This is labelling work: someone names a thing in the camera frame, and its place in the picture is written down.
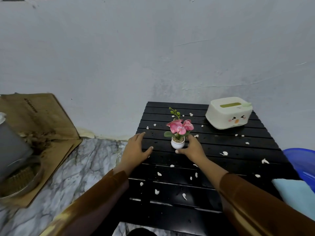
green stem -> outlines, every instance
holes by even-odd
[[[177,113],[175,112],[175,110],[174,110],[174,109],[172,109],[171,107],[170,107],[170,109],[171,109],[171,110],[173,110],[173,112],[174,112],[174,113],[175,113],[175,115],[178,117],[178,119],[180,119],[180,118],[179,118],[179,115],[177,115]]]

cartoon face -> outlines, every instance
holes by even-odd
[[[242,115],[242,116],[234,116],[231,119],[229,119],[229,122],[231,122],[234,126],[238,126],[238,125],[244,125],[246,122],[246,116]]]

black slatted table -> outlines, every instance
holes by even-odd
[[[148,102],[137,133],[146,132],[142,141],[143,150],[153,146],[154,151],[129,178],[129,200],[122,221],[196,235],[236,234],[222,213],[218,193],[205,175],[187,157],[176,154],[171,147],[171,138],[164,137],[164,132],[169,131],[166,124],[173,120],[169,107],[185,115],[181,119],[191,119],[194,125],[191,133],[199,135],[198,140],[207,157],[227,171],[240,175],[278,198],[280,196],[271,183],[272,179],[299,179],[254,112],[245,126],[217,130],[205,117],[208,105]],[[262,164],[264,158],[270,164]],[[261,175],[261,178],[255,177],[255,174]]]

brown sleeve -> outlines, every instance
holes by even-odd
[[[315,235],[315,221],[235,174],[223,176],[220,194],[240,235]]]
[[[57,215],[40,236],[90,235],[128,189],[124,171],[109,171],[99,182]]]

hand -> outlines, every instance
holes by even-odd
[[[149,147],[148,150],[142,152],[142,139],[145,132],[138,133],[128,140],[128,144],[125,147],[124,153],[121,157],[120,163],[114,168],[114,174],[124,170],[127,175],[135,169],[141,162],[148,158],[152,153],[153,147]]]
[[[178,154],[184,154],[193,163],[197,164],[201,159],[206,158],[201,144],[198,142],[197,138],[193,137],[191,134],[188,135],[189,144],[187,148],[178,149],[175,152]]]

